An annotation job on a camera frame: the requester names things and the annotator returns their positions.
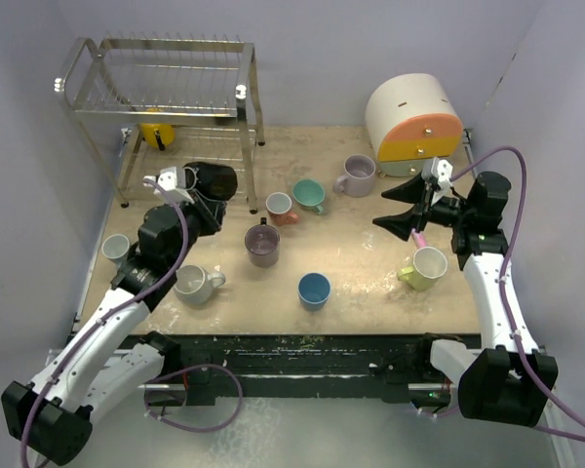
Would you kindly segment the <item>lime green mug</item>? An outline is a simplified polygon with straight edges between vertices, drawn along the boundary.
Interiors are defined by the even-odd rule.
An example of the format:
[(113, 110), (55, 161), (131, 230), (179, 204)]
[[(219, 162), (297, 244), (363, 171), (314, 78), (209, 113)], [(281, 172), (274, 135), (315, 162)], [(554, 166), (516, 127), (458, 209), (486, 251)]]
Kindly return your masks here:
[(432, 288), (448, 270), (445, 255), (434, 247), (415, 251), (408, 266), (397, 273), (397, 279), (418, 292)]

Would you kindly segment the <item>black mug white interior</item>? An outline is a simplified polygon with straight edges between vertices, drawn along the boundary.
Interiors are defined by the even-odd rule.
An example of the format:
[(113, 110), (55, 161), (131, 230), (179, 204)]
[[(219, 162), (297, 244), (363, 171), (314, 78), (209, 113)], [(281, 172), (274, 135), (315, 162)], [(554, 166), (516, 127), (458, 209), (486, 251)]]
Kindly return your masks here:
[(185, 164), (183, 169), (187, 188), (206, 198), (227, 202), (237, 192), (237, 175), (230, 166), (195, 161)]

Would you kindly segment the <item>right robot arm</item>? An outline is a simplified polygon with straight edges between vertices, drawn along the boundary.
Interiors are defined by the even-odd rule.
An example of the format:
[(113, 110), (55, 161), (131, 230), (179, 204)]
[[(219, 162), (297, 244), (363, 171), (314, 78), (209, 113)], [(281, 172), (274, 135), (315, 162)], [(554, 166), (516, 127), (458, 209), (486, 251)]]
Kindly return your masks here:
[(511, 182), (482, 172), (467, 197), (440, 195), (434, 176), (416, 175), (382, 192), (382, 197), (409, 204), (403, 214), (378, 217), (373, 224), (402, 240), (427, 223), (452, 230), (451, 249), (474, 297), (482, 349), (435, 338), (414, 357), (415, 373), (425, 381), (443, 374), (456, 386), (461, 414), (525, 427), (535, 426), (548, 401), (545, 391), (556, 383), (556, 360), (540, 352), (521, 317), (510, 265), (509, 245), (499, 223)]

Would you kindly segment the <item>yellow mug black handle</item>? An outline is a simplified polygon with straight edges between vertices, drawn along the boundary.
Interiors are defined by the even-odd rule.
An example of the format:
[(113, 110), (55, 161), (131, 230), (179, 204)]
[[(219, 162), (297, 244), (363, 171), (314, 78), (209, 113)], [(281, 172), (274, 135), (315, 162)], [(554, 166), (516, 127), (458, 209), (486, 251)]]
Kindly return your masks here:
[(139, 129), (144, 141), (159, 151), (165, 151), (176, 139), (175, 130), (170, 124), (141, 123)]

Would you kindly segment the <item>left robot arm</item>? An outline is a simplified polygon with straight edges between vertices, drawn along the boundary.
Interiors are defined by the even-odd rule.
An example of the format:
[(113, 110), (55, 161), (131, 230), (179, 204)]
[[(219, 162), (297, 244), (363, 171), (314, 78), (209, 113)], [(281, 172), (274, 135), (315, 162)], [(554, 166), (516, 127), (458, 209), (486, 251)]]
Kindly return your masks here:
[(198, 190), (163, 189), (164, 204), (150, 209), (94, 315), (31, 380), (12, 382), (1, 396), (7, 427), (19, 440), (19, 463), (64, 466), (89, 441), (94, 427), (133, 389), (148, 380), (177, 378), (181, 359), (159, 334), (126, 357), (108, 361), (130, 332), (176, 283), (176, 272), (198, 238), (217, 233), (223, 200)]

